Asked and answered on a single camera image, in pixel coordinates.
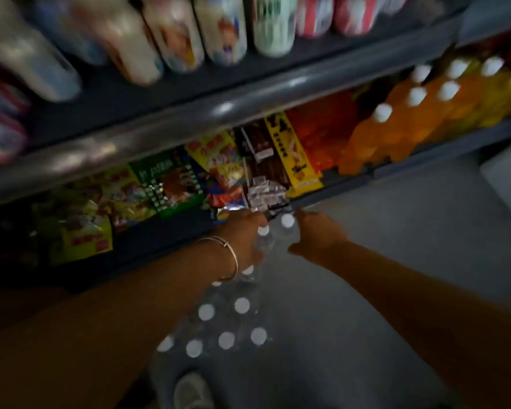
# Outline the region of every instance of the sneaker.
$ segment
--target sneaker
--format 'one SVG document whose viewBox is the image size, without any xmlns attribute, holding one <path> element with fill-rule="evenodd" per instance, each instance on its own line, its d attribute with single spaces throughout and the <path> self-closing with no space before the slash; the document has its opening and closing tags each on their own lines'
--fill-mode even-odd
<svg viewBox="0 0 511 409">
<path fill-rule="evenodd" d="M 215 409 L 210 388 L 200 374 L 191 372 L 177 381 L 174 409 Z"/>
</svg>

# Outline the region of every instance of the bracelet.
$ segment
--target bracelet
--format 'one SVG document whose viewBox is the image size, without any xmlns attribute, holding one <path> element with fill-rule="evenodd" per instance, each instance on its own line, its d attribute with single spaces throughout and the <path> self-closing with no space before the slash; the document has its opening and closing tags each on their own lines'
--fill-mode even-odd
<svg viewBox="0 0 511 409">
<path fill-rule="evenodd" d="M 233 250 L 233 248 L 231 247 L 231 244 L 228 243 L 223 238 L 217 237 L 215 235 L 211 235 L 209 237 L 199 238 L 197 240 L 197 242 L 203 241 L 203 240 L 214 241 L 214 242 L 217 242 L 222 247 L 229 248 L 229 251 L 231 251 L 231 254 L 233 254 L 233 258 L 235 259 L 235 274 L 233 274 L 231 277 L 221 277 L 221 278 L 218 279 L 218 281 L 221 281 L 221 282 L 233 281 L 236 278 L 236 276 L 238 275 L 238 260 L 236 259 L 236 254 L 235 254 L 235 251 Z"/>
</svg>

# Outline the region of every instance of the bottle cap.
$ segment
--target bottle cap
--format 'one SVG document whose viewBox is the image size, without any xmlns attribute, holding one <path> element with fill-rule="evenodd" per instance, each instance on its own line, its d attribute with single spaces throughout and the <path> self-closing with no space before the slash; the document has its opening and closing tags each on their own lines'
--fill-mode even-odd
<svg viewBox="0 0 511 409">
<path fill-rule="evenodd" d="M 493 56 L 488 58 L 481 69 L 481 75 L 490 77 L 495 75 L 499 69 L 504 65 L 504 60 L 501 57 Z"/>
<path fill-rule="evenodd" d="M 189 357 L 197 357 L 203 352 L 203 342 L 200 340 L 190 340 L 186 344 L 186 353 Z"/>
<path fill-rule="evenodd" d="M 253 344 L 257 346 L 261 346 L 267 341 L 267 330 L 263 327 L 257 327 L 252 330 L 250 334 L 250 339 L 252 339 Z"/>
<path fill-rule="evenodd" d="M 419 64 L 415 67 L 415 70 L 411 73 L 411 80 L 415 83 L 422 84 L 424 80 L 429 75 L 429 72 L 432 71 L 432 66 L 429 64 Z"/>
<path fill-rule="evenodd" d="M 235 344 L 235 335 L 230 331 L 224 331 L 218 337 L 218 344 L 224 350 L 229 350 Z"/>
<path fill-rule="evenodd" d="M 168 352 L 174 346 L 174 337 L 166 336 L 164 340 L 157 346 L 158 352 Z"/>
<path fill-rule="evenodd" d="M 415 107 L 418 106 L 426 97 L 426 89 L 423 87 L 414 87 L 410 90 L 409 96 L 407 96 L 407 106 Z"/>
<path fill-rule="evenodd" d="M 469 66 L 469 61 L 463 59 L 455 59 L 451 62 L 449 69 L 447 70 L 447 77 L 449 79 L 457 79 L 464 74 L 465 70 Z"/>
<path fill-rule="evenodd" d="M 199 307 L 199 318 L 202 321 L 212 320 L 212 317 L 216 314 L 216 310 L 212 304 L 203 304 Z"/>
<path fill-rule="evenodd" d="M 245 314 L 250 309 L 250 300 L 246 297 L 240 297 L 235 301 L 235 311 L 238 314 Z"/>
<path fill-rule="evenodd" d="M 270 231 L 271 231 L 271 229 L 269 228 L 268 225 L 266 225 L 264 227 L 258 227 L 258 229 L 257 229 L 257 233 L 259 235 L 261 235 L 262 237 L 265 237 Z"/>
<path fill-rule="evenodd" d="M 291 228 L 295 225 L 295 218 L 292 214 L 284 214 L 280 218 L 280 222 L 284 228 Z"/>
<path fill-rule="evenodd" d="M 458 83 L 453 81 L 445 82 L 437 92 L 437 98 L 443 102 L 450 100 L 458 93 L 458 90 L 460 90 Z"/>
<path fill-rule="evenodd" d="M 377 123 L 384 123 L 392 114 L 392 106 L 388 103 L 381 103 L 373 112 L 373 120 Z"/>
<path fill-rule="evenodd" d="M 254 266 L 249 266 L 247 269 L 245 269 L 242 273 L 244 275 L 250 275 L 254 272 Z"/>
</svg>

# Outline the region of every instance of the gray floor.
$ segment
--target gray floor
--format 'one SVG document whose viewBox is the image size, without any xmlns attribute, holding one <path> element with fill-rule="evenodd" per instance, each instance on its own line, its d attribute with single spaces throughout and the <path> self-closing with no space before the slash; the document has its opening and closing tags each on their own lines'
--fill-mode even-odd
<svg viewBox="0 0 511 409">
<path fill-rule="evenodd" d="M 511 307 L 511 214 L 474 158 L 437 164 L 314 209 L 355 242 Z M 432 408 L 452 393 L 345 282 L 275 247 L 263 291 L 272 342 L 257 350 L 151 363 L 161 407 L 177 377 L 199 370 L 230 408 Z"/>
</svg>

